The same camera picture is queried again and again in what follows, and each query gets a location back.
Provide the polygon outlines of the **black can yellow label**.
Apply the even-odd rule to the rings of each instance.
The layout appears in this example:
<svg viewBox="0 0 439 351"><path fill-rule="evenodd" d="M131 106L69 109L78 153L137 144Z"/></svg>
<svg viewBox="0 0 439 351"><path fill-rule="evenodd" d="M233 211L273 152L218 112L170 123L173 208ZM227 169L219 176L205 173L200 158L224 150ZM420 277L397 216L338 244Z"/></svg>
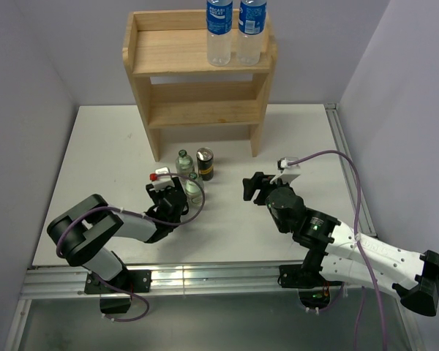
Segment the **black can yellow label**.
<svg viewBox="0 0 439 351"><path fill-rule="evenodd" d="M204 181L214 176L214 154L209 148L199 148L196 152L198 174Z"/></svg>

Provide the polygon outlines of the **blue label water bottle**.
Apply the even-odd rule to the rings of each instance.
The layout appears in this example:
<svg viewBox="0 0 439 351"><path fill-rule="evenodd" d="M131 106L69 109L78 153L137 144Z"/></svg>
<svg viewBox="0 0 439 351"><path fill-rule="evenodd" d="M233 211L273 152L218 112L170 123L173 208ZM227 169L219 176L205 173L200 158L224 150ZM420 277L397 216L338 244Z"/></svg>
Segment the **blue label water bottle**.
<svg viewBox="0 0 439 351"><path fill-rule="evenodd" d="M244 66L256 65L260 60L266 14L266 0L240 3L236 56L239 63Z"/></svg>

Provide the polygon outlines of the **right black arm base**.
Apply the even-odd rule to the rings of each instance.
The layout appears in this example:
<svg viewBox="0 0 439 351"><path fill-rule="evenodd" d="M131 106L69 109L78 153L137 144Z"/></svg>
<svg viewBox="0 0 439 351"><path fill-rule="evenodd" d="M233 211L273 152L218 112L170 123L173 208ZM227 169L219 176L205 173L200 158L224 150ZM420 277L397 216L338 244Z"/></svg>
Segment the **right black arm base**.
<svg viewBox="0 0 439 351"><path fill-rule="evenodd" d="M299 307L317 316L329 311L345 295L344 283L330 282L319 273L305 271L302 264L280 265L277 284L296 290Z"/></svg>

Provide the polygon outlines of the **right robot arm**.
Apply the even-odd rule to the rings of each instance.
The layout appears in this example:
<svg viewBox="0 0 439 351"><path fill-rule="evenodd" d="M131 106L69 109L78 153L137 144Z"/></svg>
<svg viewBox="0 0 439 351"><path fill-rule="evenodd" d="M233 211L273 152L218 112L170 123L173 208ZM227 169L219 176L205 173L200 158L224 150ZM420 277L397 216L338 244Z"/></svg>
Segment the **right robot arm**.
<svg viewBox="0 0 439 351"><path fill-rule="evenodd" d="M437 314L437 252L411 252L355 233L337 218L305 206L289 184L272 178L256 172L243 179L243 199L265 206L278 231L307 249L302 263L279 267L281 287L313 289L345 282L377 289L417 314Z"/></svg>

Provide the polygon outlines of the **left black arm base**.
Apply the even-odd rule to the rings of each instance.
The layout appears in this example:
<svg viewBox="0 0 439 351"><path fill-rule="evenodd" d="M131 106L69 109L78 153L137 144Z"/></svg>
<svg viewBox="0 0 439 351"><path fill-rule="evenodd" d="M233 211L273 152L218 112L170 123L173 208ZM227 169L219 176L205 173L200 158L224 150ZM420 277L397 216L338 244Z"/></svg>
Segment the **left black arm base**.
<svg viewBox="0 0 439 351"><path fill-rule="evenodd" d="M104 281L95 273L88 273L84 287L85 295L100 297L100 311L104 317L117 322L131 322L145 317L149 302L140 295L151 289L151 271L146 269L123 270L117 277ZM122 317L135 302L141 302L145 310L137 317Z"/></svg>

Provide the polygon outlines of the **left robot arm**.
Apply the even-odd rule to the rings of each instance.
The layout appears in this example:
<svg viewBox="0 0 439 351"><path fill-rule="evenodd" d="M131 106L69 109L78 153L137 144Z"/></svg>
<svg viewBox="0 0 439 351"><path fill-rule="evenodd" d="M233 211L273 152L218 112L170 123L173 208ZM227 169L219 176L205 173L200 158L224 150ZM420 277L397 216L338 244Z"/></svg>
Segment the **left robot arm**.
<svg viewBox="0 0 439 351"><path fill-rule="evenodd" d="M132 279L121 259L105 248L106 243L119 236L154 244L173 232L181 217L188 214L187 196L177 175L150 177L146 191L153 206L144 214L122 211L93 194L47 227L57 255L72 267L81 266L98 275L111 292L128 287Z"/></svg>

